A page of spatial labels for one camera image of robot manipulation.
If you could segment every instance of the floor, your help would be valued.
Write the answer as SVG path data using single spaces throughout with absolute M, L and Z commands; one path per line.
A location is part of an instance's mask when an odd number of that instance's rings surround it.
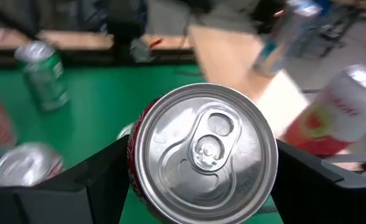
M 148 33 L 181 35 L 186 32 L 185 25 L 188 22 L 195 22 L 189 16 L 189 9 L 178 1 L 150 0 L 150 6 L 152 8 Z M 165 25 L 154 26 L 159 22 Z M 228 1 L 219 2 L 210 15 L 201 18 L 201 22 L 223 29 L 254 32 L 249 20 L 239 14 L 236 6 Z M 326 58 L 322 59 L 310 59 L 311 57 L 307 56 L 305 56 L 306 59 L 293 58 L 289 61 L 286 69 L 303 90 L 321 89 L 342 68 L 356 63 L 366 63 L 366 35 L 364 34 L 366 34 L 366 22 L 360 21 L 354 24 L 343 38 L 342 41 L 345 45 L 343 48 L 334 49 Z M 310 101 L 314 98 L 314 95 L 306 96 Z M 354 154 L 366 154 L 366 136 L 351 145 L 349 151 Z

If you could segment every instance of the pull tab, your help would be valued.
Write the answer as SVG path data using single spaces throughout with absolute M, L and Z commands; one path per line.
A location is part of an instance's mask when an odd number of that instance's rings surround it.
M 238 140 L 242 121 L 231 110 L 208 109 L 194 128 L 189 154 L 194 165 L 213 172 L 224 166 Z

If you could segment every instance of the green surface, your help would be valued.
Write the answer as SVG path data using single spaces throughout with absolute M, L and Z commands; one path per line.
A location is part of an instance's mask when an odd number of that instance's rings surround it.
M 201 77 L 189 75 L 194 72 L 198 72 L 197 66 L 68 69 L 64 76 L 69 104 L 56 112 L 42 113 L 21 72 L 0 70 L 0 100 L 16 125 L 19 143 L 47 142 L 69 168 L 112 143 L 154 98 L 182 85 L 203 82 Z M 121 223 L 158 221 L 130 190 Z M 277 212 L 260 214 L 246 223 L 281 223 L 281 218 Z

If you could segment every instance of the white can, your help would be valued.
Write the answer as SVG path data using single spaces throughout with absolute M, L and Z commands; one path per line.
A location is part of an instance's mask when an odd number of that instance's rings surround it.
M 333 155 L 366 134 L 366 65 L 336 75 L 291 124 L 287 143 L 317 156 Z

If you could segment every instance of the green can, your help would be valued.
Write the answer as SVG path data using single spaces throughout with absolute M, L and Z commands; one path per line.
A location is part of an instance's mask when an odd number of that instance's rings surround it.
M 68 102 L 63 65 L 55 49 L 42 41 L 19 47 L 14 53 L 33 97 L 43 111 L 53 111 Z

